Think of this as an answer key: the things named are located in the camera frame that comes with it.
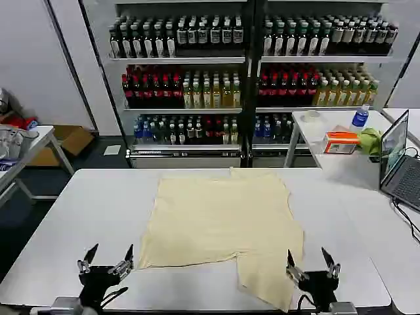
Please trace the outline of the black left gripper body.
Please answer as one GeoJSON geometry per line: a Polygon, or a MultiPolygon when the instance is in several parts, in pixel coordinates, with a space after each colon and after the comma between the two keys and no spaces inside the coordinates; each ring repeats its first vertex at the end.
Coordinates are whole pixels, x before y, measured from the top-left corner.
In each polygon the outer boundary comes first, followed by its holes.
{"type": "Polygon", "coordinates": [[[121,275],[109,274],[114,266],[90,266],[90,272],[79,273],[79,280],[83,286],[79,295],[80,305],[93,309],[103,309],[107,304],[122,294],[118,289],[106,295],[109,288],[119,285],[121,275]]]}

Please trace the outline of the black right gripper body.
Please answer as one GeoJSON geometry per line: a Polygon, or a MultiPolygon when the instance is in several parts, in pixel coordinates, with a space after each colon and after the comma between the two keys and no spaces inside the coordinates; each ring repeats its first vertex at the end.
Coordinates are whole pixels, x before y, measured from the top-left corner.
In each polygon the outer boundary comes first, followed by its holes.
{"type": "Polygon", "coordinates": [[[329,310],[331,303],[337,302],[335,290],[339,286],[338,277],[330,276],[328,271],[310,271],[298,280],[298,288],[304,295],[298,302],[298,309],[301,308],[301,301],[307,301],[316,310],[329,310]]]}

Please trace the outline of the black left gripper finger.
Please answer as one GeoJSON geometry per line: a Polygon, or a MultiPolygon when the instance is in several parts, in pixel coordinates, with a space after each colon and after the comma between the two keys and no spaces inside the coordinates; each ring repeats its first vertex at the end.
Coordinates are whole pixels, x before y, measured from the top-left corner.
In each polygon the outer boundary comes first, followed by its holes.
{"type": "Polygon", "coordinates": [[[128,275],[131,273],[133,268],[133,244],[131,244],[126,252],[125,258],[114,267],[109,269],[108,273],[113,275],[128,275]]]}
{"type": "Polygon", "coordinates": [[[90,265],[96,255],[98,249],[98,243],[96,243],[92,248],[90,248],[83,259],[77,261],[77,267],[80,274],[85,274],[90,272],[90,265]]]}

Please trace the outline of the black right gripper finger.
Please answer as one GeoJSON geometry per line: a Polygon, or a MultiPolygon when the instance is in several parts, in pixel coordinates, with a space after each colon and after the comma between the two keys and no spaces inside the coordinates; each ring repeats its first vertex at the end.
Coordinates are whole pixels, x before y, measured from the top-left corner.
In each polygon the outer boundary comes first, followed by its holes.
{"type": "Polygon", "coordinates": [[[339,273],[341,271],[341,265],[339,263],[335,263],[333,257],[326,251],[324,247],[321,247],[322,255],[324,257],[324,261],[327,264],[327,277],[338,279],[339,273]]]}
{"type": "Polygon", "coordinates": [[[294,281],[296,284],[309,280],[309,275],[306,272],[303,272],[296,264],[293,259],[291,251],[287,252],[287,265],[286,265],[286,274],[289,278],[294,281]]]}

